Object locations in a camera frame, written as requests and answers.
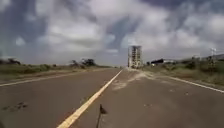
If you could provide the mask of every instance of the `cloudy sky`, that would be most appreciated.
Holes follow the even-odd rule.
[[[144,61],[224,53],[224,1],[0,0],[1,56],[125,65],[131,44]]]

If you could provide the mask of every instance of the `construction building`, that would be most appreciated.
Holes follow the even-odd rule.
[[[133,45],[128,48],[128,67],[140,68],[142,67],[142,47]]]

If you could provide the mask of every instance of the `dirt shoulder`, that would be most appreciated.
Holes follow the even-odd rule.
[[[164,69],[160,66],[145,67],[142,69],[144,72],[153,73],[157,76],[169,76],[180,78],[197,84],[202,84],[216,89],[224,90],[224,75],[222,74],[206,74],[197,70],[189,70],[183,68],[177,69]]]
[[[88,68],[88,69],[71,69],[71,70],[49,70],[32,74],[0,74],[0,84],[21,80],[29,80],[34,78],[41,78],[41,77],[50,77],[70,73],[91,72],[105,69],[106,68]]]

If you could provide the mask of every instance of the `distant building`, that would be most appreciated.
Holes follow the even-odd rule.
[[[142,47],[133,45],[128,48],[128,67],[142,67]]]

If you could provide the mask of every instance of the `road marking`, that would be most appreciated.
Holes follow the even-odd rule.
[[[71,75],[75,75],[75,74],[74,73],[69,73],[69,74],[66,74],[66,75],[58,75],[58,76],[37,78],[37,79],[31,79],[31,80],[24,80],[24,81],[18,81],[18,82],[13,82],[13,83],[0,84],[0,86],[23,84],[23,83],[29,83],[29,82],[35,82],[35,81],[41,81],[41,80],[47,80],[47,79],[53,79],[53,78],[59,78],[59,77],[64,77],[64,76],[71,76]]]
[[[197,84],[197,83],[193,83],[193,82],[190,82],[190,81],[187,81],[187,80],[182,80],[182,79],[175,78],[175,77],[168,77],[168,78],[176,80],[176,81],[181,81],[181,82],[184,82],[184,83],[188,83],[188,84],[193,84],[193,85],[196,85],[196,86],[199,86],[199,87],[202,87],[202,88],[206,88],[206,89],[210,89],[210,90],[213,90],[213,91],[224,93],[224,91],[222,91],[222,90],[215,89],[215,88],[208,87],[208,86],[201,85],[201,84]]]
[[[72,115],[65,119],[57,128],[69,128],[80,115],[102,94],[102,92],[116,79],[122,70],[115,75],[107,84],[105,84],[98,92],[96,92],[88,101],[86,101],[80,108],[78,108]]]

